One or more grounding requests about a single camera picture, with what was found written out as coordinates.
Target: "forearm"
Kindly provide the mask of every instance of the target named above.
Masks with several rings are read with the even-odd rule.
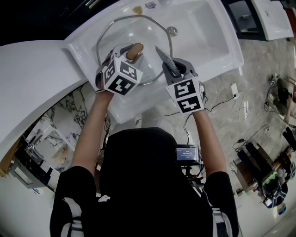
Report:
[[[203,164],[207,177],[214,172],[226,172],[225,157],[206,111],[194,112],[193,117],[197,125]]]
[[[71,166],[82,166],[94,175],[97,156],[101,144],[105,115],[112,94],[99,93],[90,110],[86,123],[79,136]]]

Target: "white sink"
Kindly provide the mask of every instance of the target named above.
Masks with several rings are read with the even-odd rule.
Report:
[[[96,42],[104,28],[114,19],[133,15],[132,8],[143,7],[143,15],[152,17],[165,28],[174,26],[178,34],[172,37],[173,57],[192,63],[201,81],[243,65],[241,49],[232,23],[219,0],[173,0],[154,9],[145,7],[147,0],[122,0],[101,11],[74,31],[66,43],[87,78],[94,78],[98,68]],[[116,22],[103,37],[100,58],[103,61],[117,44],[126,42],[144,44],[143,54],[148,61],[149,73],[145,81],[161,72],[161,60],[154,46],[169,52],[165,32],[143,18]],[[137,87],[126,97],[114,96],[109,111],[119,123],[124,123],[158,103],[169,99],[162,76],[158,81]]]

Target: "black shirt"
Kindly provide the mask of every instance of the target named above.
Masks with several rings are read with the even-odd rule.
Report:
[[[213,218],[205,195],[198,195],[176,165],[176,142],[156,128],[126,130],[109,137],[100,190],[110,200],[96,198],[94,177],[83,167],[72,167],[60,175],[50,220],[51,236],[60,236],[71,222],[72,198],[82,210],[85,236],[128,233],[195,233],[212,236]],[[230,220],[238,236],[238,219],[229,176],[210,175],[204,185],[210,203]]]

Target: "marble surface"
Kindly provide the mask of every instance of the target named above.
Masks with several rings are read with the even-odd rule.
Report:
[[[285,39],[271,42],[240,40],[240,46],[245,60],[245,64],[242,66],[242,75],[238,69],[235,69],[205,82],[209,99],[206,104],[207,108],[230,99],[232,97],[230,90],[232,83],[236,83],[238,91],[244,93],[244,98],[241,94],[237,101],[231,100],[219,105],[212,113],[209,113],[228,163],[228,173],[234,190],[240,188],[241,185],[236,176],[231,173],[229,164],[237,159],[232,146],[238,139],[249,139],[263,125],[268,124],[270,130],[261,130],[252,140],[258,142],[272,159],[275,159],[286,145],[286,141],[281,135],[285,128],[284,122],[275,113],[265,112],[263,103],[268,91],[268,78],[271,74],[278,73],[281,76],[293,78],[296,76],[293,43]],[[86,83],[59,101],[45,114],[45,117],[49,118],[70,142],[71,147],[76,145],[94,96],[92,87]],[[244,103],[242,103],[242,109],[239,109],[242,99],[243,102],[247,102],[247,119],[245,119],[243,109]],[[177,143],[186,144],[187,136],[183,130],[186,116],[180,114],[164,116],[176,111],[174,103],[169,100],[123,125],[117,125],[111,119],[112,133],[133,128],[136,126],[136,120],[142,119],[140,123],[137,122],[137,127],[159,126],[171,133]],[[186,128],[190,134],[189,143],[199,144],[197,129],[192,117],[189,118]]]

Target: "person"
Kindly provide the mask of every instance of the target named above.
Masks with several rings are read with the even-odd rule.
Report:
[[[96,94],[71,167],[60,175],[50,219],[51,236],[179,231],[220,236],[216,226],[228,236],[238,236],[225,157],[205,110],[193,113],[207,177],[203,189],[194,190],[177,166],[177,144],[170,134],[160,128],[141,128],[109,136],[100,171],[102,197],[96,198],[95,165],[112,97],[110,92]]]
[[[244,150],[240,150],[237,155],[257,182],[259,187],[258,196],[261,197],[263,204],[267,208],[277,207],[278,214],[283,214],[286,210],[284,199],[288,193],[285,179],[279,178],[276,171],[273,170],[252,143],[248,143],[246,148],[252,154],[259,168],[252,163]]]

